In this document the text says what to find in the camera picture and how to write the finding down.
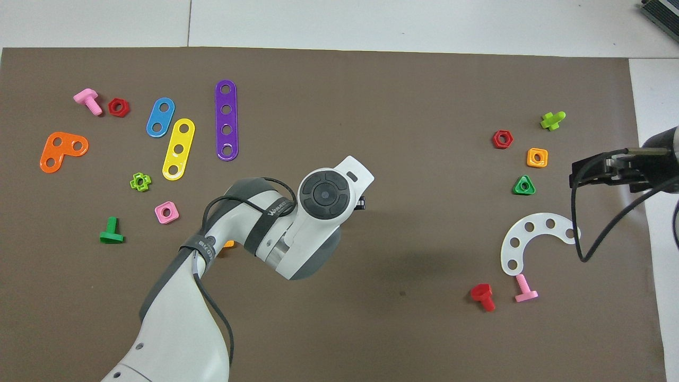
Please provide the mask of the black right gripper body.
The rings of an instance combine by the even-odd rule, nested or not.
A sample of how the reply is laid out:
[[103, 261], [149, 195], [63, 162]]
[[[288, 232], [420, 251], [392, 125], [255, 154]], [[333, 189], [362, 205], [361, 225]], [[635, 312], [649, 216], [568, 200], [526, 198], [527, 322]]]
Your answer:
[[631, 193], [659, 189], [678, 175], [677, 126], [653, 135], [641, 147], [626, 148], [606, 164], [611, 170], [607, 185], [627, 185]]

